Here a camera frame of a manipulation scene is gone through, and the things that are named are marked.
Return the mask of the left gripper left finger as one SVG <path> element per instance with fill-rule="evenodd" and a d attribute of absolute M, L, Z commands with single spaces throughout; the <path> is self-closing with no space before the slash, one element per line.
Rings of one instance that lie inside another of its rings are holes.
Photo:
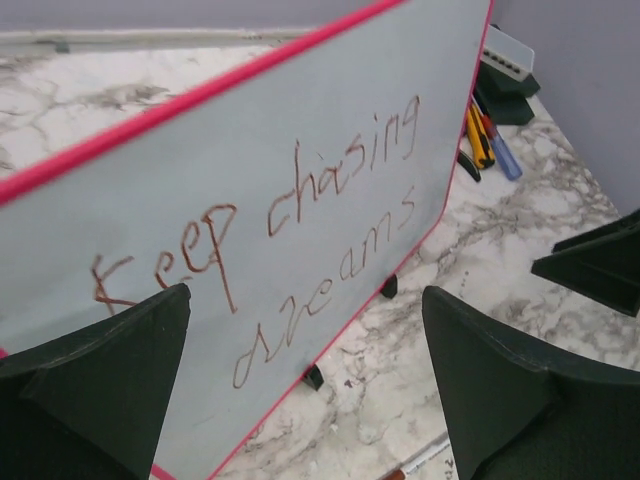
<path fill-rule="evenodd" d="M 190 291 L 1 361 L 4 479 L 146 479 L 181 361 Z"/>

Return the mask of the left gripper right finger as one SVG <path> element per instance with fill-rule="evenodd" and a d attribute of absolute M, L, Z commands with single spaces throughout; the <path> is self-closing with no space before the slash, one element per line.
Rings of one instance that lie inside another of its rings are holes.
<path fill-rule="evenodd" d="M 422 317 L 461 479 L 636 479 L 639 374 L 568 352 L 437 286 Z"/>

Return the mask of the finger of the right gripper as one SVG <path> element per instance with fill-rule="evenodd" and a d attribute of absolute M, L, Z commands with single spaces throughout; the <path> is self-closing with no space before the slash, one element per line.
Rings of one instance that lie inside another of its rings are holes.
<path fill-rule="evenodd" d="M 569 239 L 533 262 L 531 272 L 619 313 L 639 313 L 639 236 Z"/>
<path fill-rule="evenodd" d="M 572 248 L 593 240 L 603 239 L 609 235 L 622 233 L 638 225 L 639 217 L 640 210 L 636 210 L 616 221 L 562 240 L 554 245 L 552 252 L 560 252 L 562 250 Z"/>

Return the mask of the white marker pen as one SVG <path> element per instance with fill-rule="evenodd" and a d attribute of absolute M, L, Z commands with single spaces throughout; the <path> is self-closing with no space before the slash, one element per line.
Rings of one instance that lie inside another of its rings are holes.
<path fill-rule="evenodd" d="M 445 450 L 450 446 L 449 440 L 443 440 L 441 442 L 437 442 L 434 444 L 430 444 L 417 452 L 414 456 L 412 456 L 409 460 L 404 462 L 395 470 L 388 473 L 386 476 L 382 477 L 382 480 L 405 480 L 410 475 L 415 473 L 419 468 L 421 468 L 426 462 L 433 459 L 440 452 Z"/>

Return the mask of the pink framed whiteboard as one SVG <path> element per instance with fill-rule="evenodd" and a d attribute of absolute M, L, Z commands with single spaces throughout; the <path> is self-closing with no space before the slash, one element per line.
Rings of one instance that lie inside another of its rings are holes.
<path fill-rule="evenodd" d="M 489 1 L 382 1 L 1 185 L 1 344 L 183 282 L 156 453 L 210 479 L 438 223 Z"/>

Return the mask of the black whiteboard stand foot right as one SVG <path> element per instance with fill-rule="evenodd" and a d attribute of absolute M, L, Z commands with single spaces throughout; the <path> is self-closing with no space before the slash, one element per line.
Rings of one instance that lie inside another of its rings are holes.
<path fill-rule="evenodd" d="M 386 279 L 380 294 L 386 299 L 393 299 L 398 293 L 398 277 L 396 274 L 391 275 Z"/>

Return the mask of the black whiteboard stand foot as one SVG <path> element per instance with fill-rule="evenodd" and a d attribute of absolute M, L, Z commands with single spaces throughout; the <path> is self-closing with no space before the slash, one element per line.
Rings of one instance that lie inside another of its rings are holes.
<path fill-rule="evenodd" d="M 318 391 L 324 385 L 324 377 L 317 364 L 311 365 L 306 370 L 301 380 L 314 391 Z"/>
<path fill-rule="evenodd" d="M 380 294 L 386 299 L 393 299 L 398 293 L 398 277 L 396 274 L 391 275 L 386 279 Z"/>

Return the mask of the black whiteboard stand foot left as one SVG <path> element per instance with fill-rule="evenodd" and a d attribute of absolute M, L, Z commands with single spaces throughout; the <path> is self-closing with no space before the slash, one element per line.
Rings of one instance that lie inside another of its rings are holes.
<path fill-rule="evenodd" d="M 324 377 L 317 364 L 311 365 L 306 370 L 301 380 L 314 391 L 318 391 L 324 385 Z"/>

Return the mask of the blue screwdriver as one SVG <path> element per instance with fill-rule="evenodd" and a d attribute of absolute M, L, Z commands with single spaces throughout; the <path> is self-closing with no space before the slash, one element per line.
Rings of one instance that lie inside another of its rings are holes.
<path fill-rule="evenodd" d="M 519 179 L 523 174 L 522 169 L 493 124 L 488 127 L 488 134 L 496 160 L 507 179 L 510 181 Z"/>

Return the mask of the yellow black utility knife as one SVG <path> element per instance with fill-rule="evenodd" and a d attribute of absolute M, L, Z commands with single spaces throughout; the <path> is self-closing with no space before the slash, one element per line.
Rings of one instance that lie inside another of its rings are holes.
<path fill-rule="evenodd" d="M 496 158 L 481 120 L 479 109 L 470 103 L 466 112 L 466 133 L 473 151 L 473 163 L 479 170 L 492 167 Z"/>

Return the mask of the black rectangular box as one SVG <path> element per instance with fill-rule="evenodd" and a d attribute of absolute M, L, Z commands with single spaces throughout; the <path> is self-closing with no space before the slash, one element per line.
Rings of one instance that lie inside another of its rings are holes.
<path fill-rule="evenodd" d="M 527 125 L 535 116 L 528 99 L 540 84 L 532 74 L 517 81 L 484 62 L 480 63 L 474 98 L 495 125 Z"/>

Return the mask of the white rectangular box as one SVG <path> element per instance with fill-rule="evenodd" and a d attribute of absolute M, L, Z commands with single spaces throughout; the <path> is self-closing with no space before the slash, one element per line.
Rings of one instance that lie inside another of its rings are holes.
<path fill-rule="evenodd" d="M 482 62 L 515 81 L 524 81 L 533 71 L 535 52 L 530 47 L 490 25 L 480 55 Z"/>

